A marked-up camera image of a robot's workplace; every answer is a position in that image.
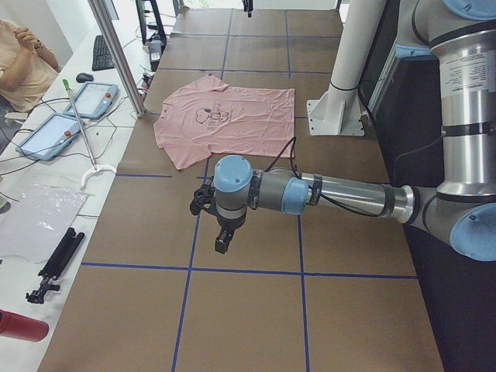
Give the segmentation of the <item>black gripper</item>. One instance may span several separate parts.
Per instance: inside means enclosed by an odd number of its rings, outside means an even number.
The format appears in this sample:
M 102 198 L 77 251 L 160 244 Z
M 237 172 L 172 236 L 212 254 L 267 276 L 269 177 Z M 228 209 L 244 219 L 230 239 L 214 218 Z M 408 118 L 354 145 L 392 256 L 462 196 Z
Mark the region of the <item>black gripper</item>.
M 215 217 L 220 225 L 220 232 L 215 239 L 215 251 L 217 253 L 225 254 L 229 249 L 229 244 L 233 239 L 235 230 L 244 224 L 245 214 L 243 213 L 235 218 L 230 218 L 216 212 Z

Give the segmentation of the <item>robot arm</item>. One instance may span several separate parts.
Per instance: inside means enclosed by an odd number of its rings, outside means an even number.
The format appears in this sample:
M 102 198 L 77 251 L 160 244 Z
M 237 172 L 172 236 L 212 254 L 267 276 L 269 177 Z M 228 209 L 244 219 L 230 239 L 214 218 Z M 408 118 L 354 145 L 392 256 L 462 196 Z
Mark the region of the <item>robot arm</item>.
M 373 128 L 388 183 L 351 181 L 294 167 L 253 168 L 239 155 L 215 165 L 207 212 L 225 253 L 249 210 L 300 215 L 314 205 L 420 229 L 478 261 L 495 258 L 495 3 L 402 1 L 394 39 L 402 60 L 437 61 L 433 108 L 409 119 L 380 107 Z

